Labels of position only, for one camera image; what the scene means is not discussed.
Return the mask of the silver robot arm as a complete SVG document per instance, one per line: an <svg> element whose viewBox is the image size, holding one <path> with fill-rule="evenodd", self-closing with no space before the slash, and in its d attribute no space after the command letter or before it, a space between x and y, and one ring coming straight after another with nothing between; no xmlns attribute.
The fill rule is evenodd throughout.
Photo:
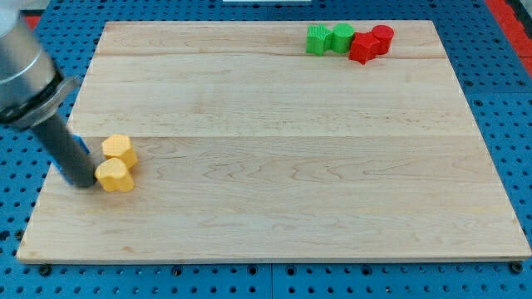
<svg viewBox="0 0 532 299"><path fill-rule="evenodd" d="M21 1L1 1L1 122L18 130L39 125L81 83L66 77L20 12Z"/></svg>

